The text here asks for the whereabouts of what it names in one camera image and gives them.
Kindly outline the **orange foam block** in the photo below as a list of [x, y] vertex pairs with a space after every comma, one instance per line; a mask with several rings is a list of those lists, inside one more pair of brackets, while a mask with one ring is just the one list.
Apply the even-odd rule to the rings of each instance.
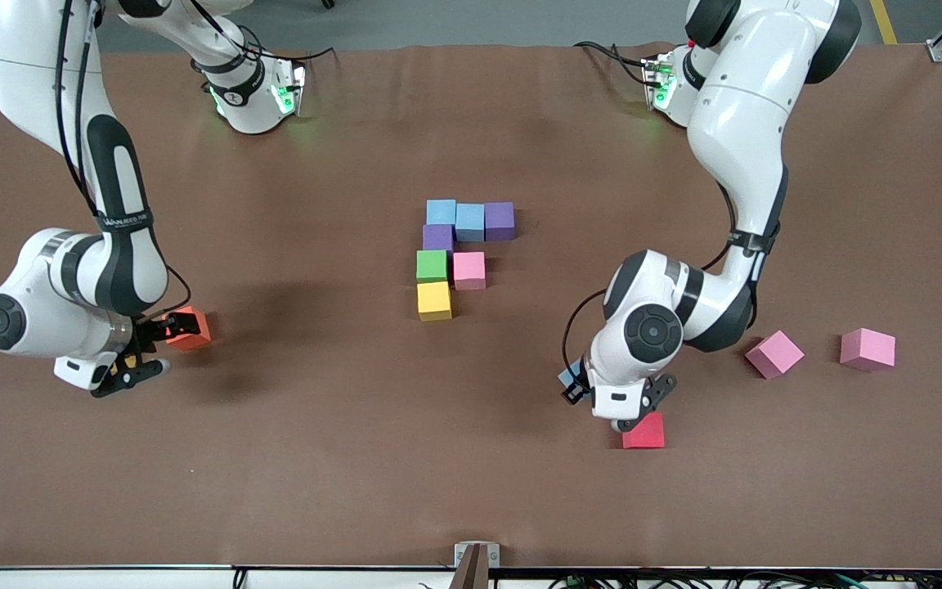
[[180, 307], [176, 312], [169, 313], [169, 316], [180, 320], [179, 327], [168, 329], [168, 338], [165, 343], [169, 346], [176, 350], [191, 351], [213, 342], [209, 319], [197, 307], [193, 305]]

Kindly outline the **red foam block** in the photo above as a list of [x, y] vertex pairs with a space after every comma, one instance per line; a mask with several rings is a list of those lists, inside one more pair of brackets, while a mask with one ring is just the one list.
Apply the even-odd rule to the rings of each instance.
[[651, 411], [638, 425], [621, 434], [624, 450], [659, 450], [666, 446], [664, 414]]

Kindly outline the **pink foam block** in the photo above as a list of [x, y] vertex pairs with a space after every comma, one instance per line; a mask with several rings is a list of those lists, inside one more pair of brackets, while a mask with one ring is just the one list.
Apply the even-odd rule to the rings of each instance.
[[788, 373], [805, 355], [784, 331], [777, 330], [755, 344], [745, 358], [763, 378], [771, 380]]
[[841, 336], [840, 364], [859, 371], [876, 372], [896, 365], [896, 338], [860, 328]]
[[459, 291], [487, 288], [487, 257], [483, 251], [456, 251], [452, 257], [453, 285]]

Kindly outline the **green foam block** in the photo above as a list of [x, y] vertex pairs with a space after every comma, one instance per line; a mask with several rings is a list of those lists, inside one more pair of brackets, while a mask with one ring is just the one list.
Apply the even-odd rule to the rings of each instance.
[[434, 282], [448, 283], [450, 279], [450, 251], [416, 251], [415, 279], [418, 284]]

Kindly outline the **metal table edge bracket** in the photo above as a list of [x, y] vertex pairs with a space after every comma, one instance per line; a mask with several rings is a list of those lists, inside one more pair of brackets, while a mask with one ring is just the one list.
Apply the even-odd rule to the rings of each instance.
[[492, 589], [491, 573], [501, 567], [500, 544], [464, 541], [455, 544], [455, 572], [448, 589]]

